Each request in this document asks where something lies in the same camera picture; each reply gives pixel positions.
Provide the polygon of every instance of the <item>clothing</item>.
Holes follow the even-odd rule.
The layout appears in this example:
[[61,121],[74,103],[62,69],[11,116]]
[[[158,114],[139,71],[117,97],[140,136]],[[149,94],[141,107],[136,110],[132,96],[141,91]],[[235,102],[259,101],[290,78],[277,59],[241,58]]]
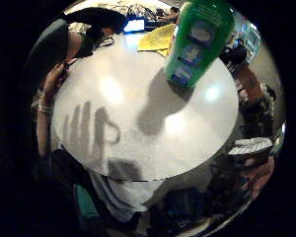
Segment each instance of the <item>clothing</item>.
[[[59,144],[58,149],[64,151],[64,147]],[[69,153],[65,152],[67,159],[74,159]],[[131,182],[131,181],[116,181],[106,176],[97,174],[85,167],[84,173],[89,175],[89,180],[92,181],[93,190],[97,196],[106,205],[110,214],[120,222],[129,221],[136,212],[147,210],[144,203],[152,197],[154,192],[164,182]]]
[[54,65],[64,61],[67,50],[68,24],[58,19],[41,33],[29,54],[24,70],[29,84],[37,86]]
[[235,142],[235,146],[228,152],[228,155],[244,155],[262,152],[272,146],[272,141],[266,137],[255,137],[241,139]]
[[233,49],[231,61],[233,64],[241,64],[246,60],[247,49],[243,45],[238,45]]

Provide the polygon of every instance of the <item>hand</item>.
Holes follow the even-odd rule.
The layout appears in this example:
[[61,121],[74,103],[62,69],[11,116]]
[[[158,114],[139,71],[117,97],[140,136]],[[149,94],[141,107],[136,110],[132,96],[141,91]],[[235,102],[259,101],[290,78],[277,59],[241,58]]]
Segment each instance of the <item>hand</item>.
[[47,103],[51,103],[54,95],[68,77],[64,64],[56,64],[42,82],[42,97]]

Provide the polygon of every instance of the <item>person's arm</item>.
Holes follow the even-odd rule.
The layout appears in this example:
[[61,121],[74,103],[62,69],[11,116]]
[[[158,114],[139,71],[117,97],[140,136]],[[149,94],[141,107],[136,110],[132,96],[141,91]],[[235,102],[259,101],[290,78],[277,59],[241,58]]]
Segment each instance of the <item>person's arm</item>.
[[37,145],[38,154],[47,157],[50,152],[50,120],[54,95],[66,79],[64,65],[58,64],[47,74],[42,87],[42,95],[37,107]]

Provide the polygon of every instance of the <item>dark hair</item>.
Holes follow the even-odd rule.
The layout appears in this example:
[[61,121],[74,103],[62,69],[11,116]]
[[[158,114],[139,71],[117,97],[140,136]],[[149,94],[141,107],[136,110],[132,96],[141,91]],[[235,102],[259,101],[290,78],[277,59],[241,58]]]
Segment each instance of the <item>dark hair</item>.
[[68,23],[84,23],[95,28],[111,28],[116,34],[122,32],[127,25],[127,19],[117,11],[105,8],[85,8],[68,15],[62,15]]
[[243,39],[240,39],[240,38],[237,39],[237,42],[238,42],[238,43],[241,42],[242,44],[245,44],[245,43],[244,43],[244,40],[243,40]]
[[102,38],[104,35],[102,28],[96,25],[93,25],[91,28],[89,28],[86,31],[86,36],[91,39],[94,43],[97,43],[97,41]]
[[180,9],[177,7],[172,7],[172,8],[170,8],[170,11],[174,11],[175,13],[178,13],[180,11]]

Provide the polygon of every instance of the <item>person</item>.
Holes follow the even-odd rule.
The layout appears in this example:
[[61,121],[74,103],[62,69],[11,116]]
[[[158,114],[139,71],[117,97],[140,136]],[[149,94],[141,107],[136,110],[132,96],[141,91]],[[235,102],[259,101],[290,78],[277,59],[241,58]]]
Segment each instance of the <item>person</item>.
[[177,7],[170,8],[170,15],[166,17],[158,17],[158,20],[164,21],[168,24],[174,23],[176,24],[179,18],[180,9]]
[[234,71],[239,65],[241,65],[247,58],[247,49],[244,46],[244,41],[242,39],[237,39],[237,46],[232,50],[232,55],[230,57],[231,64],[229,69]]
[[[69,24],[91,25],[87,33],[69,31]],[[93,54],[94,44],[113,34],[120,34],[127,25],[122,14],[103,8],[86,8],[60,14],[39,36],[24,67],[25,78],[41,82],[54,65]]]
[[[116,29],[103,30],[103,35],[115,33]],[[79,44],[79,41],[72,39],[73,43]],[[56,170],[60,177],[66,177],[62,180],[61,187],[65,187],[66,193],[72,193],[71,190],[75,184],[82,185],[88,193],[91,194],[101,216],[116,228],[134,228],[139,219],[139,212],[145,211],[147,207],[143,205],[161,185],[163,181],[158,182],[138,182],[115,181],[108,177],[95,174],[79,164],[66,150],[59,144],[55,151],[50,150],[50,124],[53,111],[53,99],[58,89],[68,77],[66,60],[55,64],[41,81],[41,94],[37,101],[37,151],[42,159],[50,160],[51,165],[48,168],[50,174]]]

